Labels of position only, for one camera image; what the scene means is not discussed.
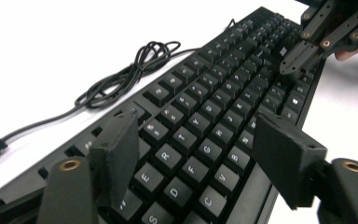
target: keycap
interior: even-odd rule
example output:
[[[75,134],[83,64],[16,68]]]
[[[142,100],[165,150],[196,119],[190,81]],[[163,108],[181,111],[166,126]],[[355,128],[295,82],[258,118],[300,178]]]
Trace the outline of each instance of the keycap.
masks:
[[[212,129],[212,125],[213,124],[199,112],[194,113],[186,123],[186,127],[200,139],[206,136]]]
[[[223,150],[226,150],[233,142],[234,133],[222,123],[218,123],[212,129],[209,137]]]
[[[209,97],[209,95],[211,94],[208,89],[206,89],[205,87],[203,87],[201,84],[199,84],[198,82],[195,82],[193,84],[191,84],[187,91],[186,91],[189,95],[191,95],[197,102],[199,102],[200,104],[204,103],[205,100]]]
[[[156,119],[152,119],[143,127],[142,136],[153,147],[160,147],[168,139],[169,130]]]
[[[200,104],[191,96],[186,93],[182,93],[175,99],[173,106],[189,117],[198,109]]]
[[[223,196],[231,198],[239,181],[240,177],[222,164],[216,171],[212,184]]]
[[[161,207],[158,203],[153,203],[146,213],[142,216],[144,224],[173,223],[173,216]]]
[[[227,155],[225,165],[235,173],[243,175],[249,162],[250,157],[246,153],[237,147],[233,147]]]
[[[249,155],[252,155],[253,141],[253,134],[249,133],[247,130],[243,130],[238,141],[236,142],[236,146]]]
[[[183,64],[179,64],[173,73],[181,78],[186,85],[197,77],[192,69]]]
[[[186,121],[186,117],[178,109],[168,105],[159,113],[158,120],[174,132]]]
[[[167,75],[159,84],[172,95],[176,95],[185,87],[185,83],[174,74]]]
[[[200,78],[200,84],[202,84],[210,92],[215,91],[220,85],[219,80],[209,73],[205,73],[202,75],[202,77]]]
[[[173,176],[182,165],[182,155],[170,145],[164,144],[155,154],[154,163],[159,170],[168,176]]]
[[[231,79],[226,80],[220,89],[225,91],[232,98],[237,98],[241,92],[241,86]]]
[[[163,187],[164,175],[148,162],[135,174],[134,186],[148,198],[154,198]]]
[[[198,56],[190,57],[190,59],[186,60],[185,65],[190,67],[197,75],[200,75],[207,69],[205,63]]]
[[[195,156],[203,163],[214,167],[222,157],[223,149],[209,138],[205,138],[195,152]]]
[[[198,141],[199,140],[196,135],[191,133],[185,127],[181,127],[172,136],[171,145],[184,156],[189,157],[193,153],[193,150]]]
[[[193,189],[178,177],[174,177],[162,194],[162,200],[172,207],[172,210],[181,214],[193,196]]]
[[[141,212],[143,206],[142,200],[136,196],[130,189],[127,189],[124,199],[120,204],[112,205],[109,212],[113,216],[118,217],[120,220],[126,223],[133,222]]]
[[[171,94],[159,84],[155,84],[147,90],[145,97],[158,107],[162,107],[172,98]]]
[[[215,124],[223,115],[223,110],[211,100],[207,100],[200,108],[200,114],[212,124]]]
[[[180,170],[179,175],[193,188],[198,188],[207,180],[209,168],[195,157],[190,157]]]
[[[199,208],[201,213],[212,222],[215,222],[220,218],[226,203],[226,198],[210,186],[203,191],[199,198]]]
[[[222,123],[228,127],[232,132],[238,133],[245,122],[246,116],[243,117],[233,110],[228,110],[226,114],[222,117]]]
[[[232,104],[233,102],[233,98],[230,97],[227,93],[225,93],[222,90],[217,90],[213,95],[212,95],[212,101],[214,103],[216,103],[217,105],[219,105],[223,110],[227,110],[228,107]]]

